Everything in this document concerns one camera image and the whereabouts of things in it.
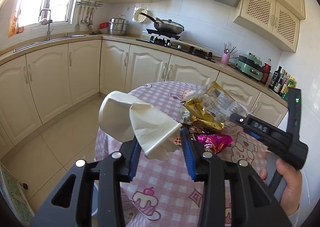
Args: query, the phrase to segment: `green appliance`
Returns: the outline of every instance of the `green appliance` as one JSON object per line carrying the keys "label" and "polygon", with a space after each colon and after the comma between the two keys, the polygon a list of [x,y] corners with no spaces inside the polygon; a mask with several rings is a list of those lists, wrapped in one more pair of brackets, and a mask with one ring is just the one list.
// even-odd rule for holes
{"label": "green appliance", "polygon": [[250,76],[258,81],[262,79],[262,62],[260,57],[249,53],[247,55],[239,55],[236,67],[245,75]]}

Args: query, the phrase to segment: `metal screw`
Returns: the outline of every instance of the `metal screw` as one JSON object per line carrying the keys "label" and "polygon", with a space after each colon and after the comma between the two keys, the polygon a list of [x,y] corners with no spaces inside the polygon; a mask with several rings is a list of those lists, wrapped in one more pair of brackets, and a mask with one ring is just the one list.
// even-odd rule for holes
{"label": "metal screw", "polygon": [[122,154],[120,152],[113,152],[111,155],[113,158],[120,158]]}
{"label": "metal screw", "polygon": [[204,158],[211,158],[213,155],[212,155],[211,152],[206,151],[206,152],[203,152],[203,153],[202,153],[202,156],[203,156]]}
{"label": "metal screw", "polygon": [[85,165],[85,161],[83,159],[79,159],[77,162],[76,162],[76,166],[77,167],[82,167]]}
{"label": "metal screw", "polygon": [[239,165],[241,165],[241,166],[247,166],[248,164],[249,163],[248,163],[247,160],[242,159],[242,160],[239,161]]}

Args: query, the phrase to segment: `pink candy wrapper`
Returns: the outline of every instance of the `pink candy wrapper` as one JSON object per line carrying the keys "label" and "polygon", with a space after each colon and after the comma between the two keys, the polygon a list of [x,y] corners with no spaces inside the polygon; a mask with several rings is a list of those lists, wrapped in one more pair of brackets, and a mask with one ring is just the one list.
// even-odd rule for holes
{"label": "pink candy wrapper", "polygon": [[198,135],[198,142],[204,145],[206,151],[209,151],[213,154],[220,153],[223,149],[229,146],[232,143],[232,138],[229,135]]}

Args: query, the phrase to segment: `pink checkered tablecloth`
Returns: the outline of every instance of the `pink checkered tablecloth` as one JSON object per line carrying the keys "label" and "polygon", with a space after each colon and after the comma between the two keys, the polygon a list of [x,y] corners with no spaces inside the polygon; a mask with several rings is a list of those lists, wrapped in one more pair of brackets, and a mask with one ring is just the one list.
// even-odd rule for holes
{"label": "pink checkered tablecloth", "polygon": [[[154,105],[177,121],[180,118],[182,94],[199,86],[183,82],[148,83],[129,94]],[[246,159],[259,172],[266,166],[262,153],[267,148],[253,137],[242,132],[240,127],[225,130],[233,143],[218,156],[225,161],[237,162]],[[102,160],[118,151],[121,142],[98,130],[95,155]],[[183,226],[196,227],[198,223],[203,183],[193,182],[188,175],[182,149],[171,153],[168,162],[147,159],[141,152],[137,174],[131,183],[121,183],[124,210],[135,212],[129,227]],[[230,191],[226,182],[225,226],[231,226]]]}

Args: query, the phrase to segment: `faucet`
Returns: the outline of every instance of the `faucet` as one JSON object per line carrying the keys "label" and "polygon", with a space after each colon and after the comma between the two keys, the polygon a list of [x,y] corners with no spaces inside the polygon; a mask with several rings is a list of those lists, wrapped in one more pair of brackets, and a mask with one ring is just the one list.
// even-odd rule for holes
{"label": "faucet", "polygon": [[42,19],[42,20],[39,22],[39,24],[40,24],[40,25],[48,25],[47,41],[50,41],[50,35],[51,35],[51,32],[53,31],[53,29],[50,31],[50,24],[52,23],[52,20],[51,20],[51,10],[48,9],[48,8],[41,9],[39,16],[41,16],[41,14],[42,14],[43,11],[49,11],[49,12],[50,12],[49,20],[46,19],[46,18],[44,18],[44,19]]}

